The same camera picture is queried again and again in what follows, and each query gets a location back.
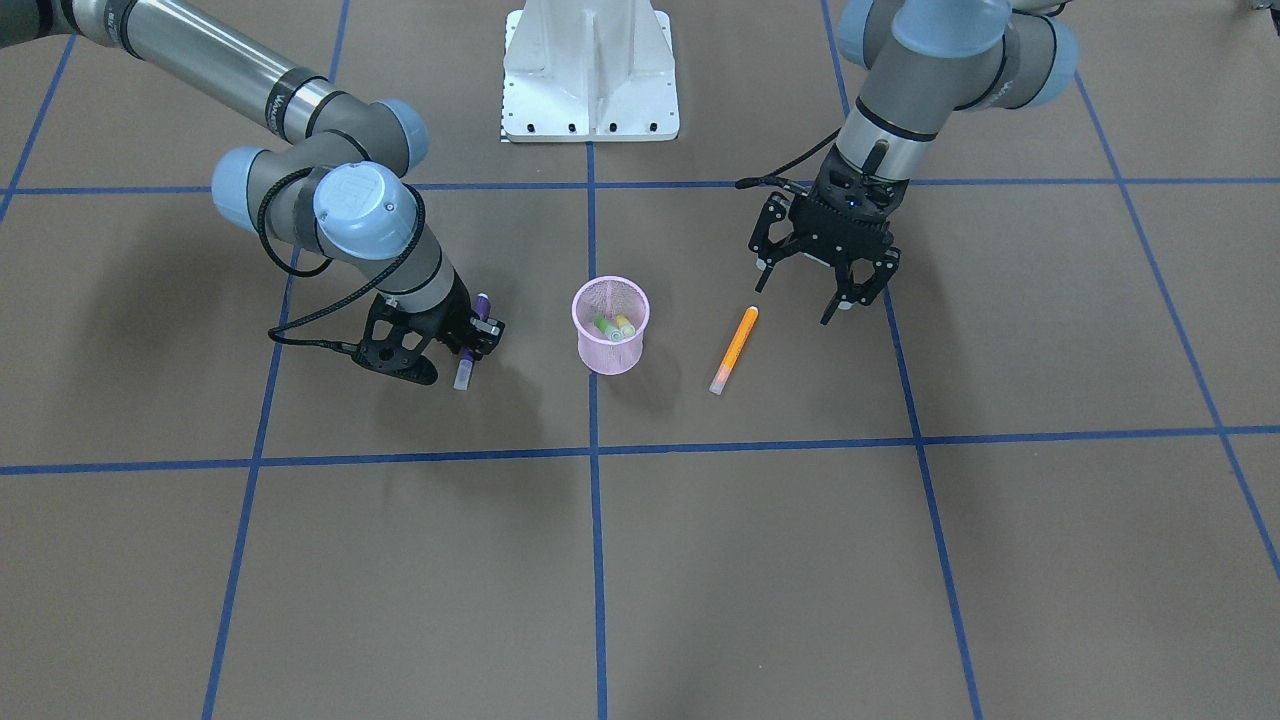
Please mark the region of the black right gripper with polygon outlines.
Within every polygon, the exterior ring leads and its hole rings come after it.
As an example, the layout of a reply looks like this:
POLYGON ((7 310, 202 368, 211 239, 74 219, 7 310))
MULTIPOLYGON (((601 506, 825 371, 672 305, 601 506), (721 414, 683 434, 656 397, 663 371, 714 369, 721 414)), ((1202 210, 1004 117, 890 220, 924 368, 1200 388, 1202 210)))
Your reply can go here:
POLYGON ((475 359, 492 354, 506 323, 476 316, 465 282, 456 272, 449 275, 448 291, 438 302, 429 299, 421 311, 408 310, 408 296, 375 293, 353 361, 370 372, 433 386, 439 373, 425 355, 431 341, 448 348, 470 348, 475 359))

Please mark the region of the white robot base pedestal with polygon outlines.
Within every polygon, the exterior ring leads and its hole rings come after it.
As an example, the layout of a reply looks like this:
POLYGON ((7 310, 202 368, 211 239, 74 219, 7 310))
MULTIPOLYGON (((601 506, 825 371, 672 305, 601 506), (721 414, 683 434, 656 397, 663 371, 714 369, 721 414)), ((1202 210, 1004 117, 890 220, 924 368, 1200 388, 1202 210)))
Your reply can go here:
POLYGON ((526 1, 507 14, 504 32, 504 141, 678 137, 672 24, 652 3, 526 1))

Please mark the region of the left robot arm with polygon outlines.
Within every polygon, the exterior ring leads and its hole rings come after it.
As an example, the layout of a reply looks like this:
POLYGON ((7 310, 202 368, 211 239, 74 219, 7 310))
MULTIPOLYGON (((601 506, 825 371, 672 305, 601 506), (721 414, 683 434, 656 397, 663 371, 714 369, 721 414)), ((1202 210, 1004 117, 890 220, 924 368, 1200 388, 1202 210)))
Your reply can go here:
POLYGON ((1080 47, 1050 1, 850 1, 835 31, 867 77, 804 186, 782 169, 737 187, 771 187, 749 249, 762 281, 795 255, 835 273, 822 315, 868 306, 901 264, 890 218, 946 120, 957 111, 1037 108, 1076 73, 1080 47))

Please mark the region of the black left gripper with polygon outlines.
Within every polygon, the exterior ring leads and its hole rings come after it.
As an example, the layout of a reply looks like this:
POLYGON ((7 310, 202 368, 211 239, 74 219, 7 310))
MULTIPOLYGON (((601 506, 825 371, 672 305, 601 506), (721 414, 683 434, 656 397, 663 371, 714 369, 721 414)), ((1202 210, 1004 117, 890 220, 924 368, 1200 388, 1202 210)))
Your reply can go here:
POLYGON ((900 266, 890 215, 902 204, 906 182, 824 170, 810 187, 792 181, 790 190, 795 195, 771 193, 753 227, 749 250, 760 272, 754 291, 764 291, 782 260, 801 254, 835 269, 836 291, 820 316, 822 325, 840 309, 873 304, 900 266), (785 222, 792 222, 794 229, 774 237, 773 228, 785 222), (856 260, 873 264, 864 281, 854 279, 856 260))

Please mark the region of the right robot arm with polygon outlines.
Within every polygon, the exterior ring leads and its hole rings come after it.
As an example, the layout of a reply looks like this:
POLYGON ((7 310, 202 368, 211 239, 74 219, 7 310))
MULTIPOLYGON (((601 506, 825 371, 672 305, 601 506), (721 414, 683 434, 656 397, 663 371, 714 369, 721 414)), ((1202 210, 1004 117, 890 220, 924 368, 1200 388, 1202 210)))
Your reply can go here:
POLYGON ((504 324, 483 311, 406 182, 429 150, 407 102, 366 102, 186 1, 5 1, 3 45, 74 35, 115 47, 257 122, 278 150, 237 147, 212 172, 215 209, 255 234, 287 275, 339 263, 364 283, 268 332, 421 386, 431 343, 465 361, 490 354, 504 324))

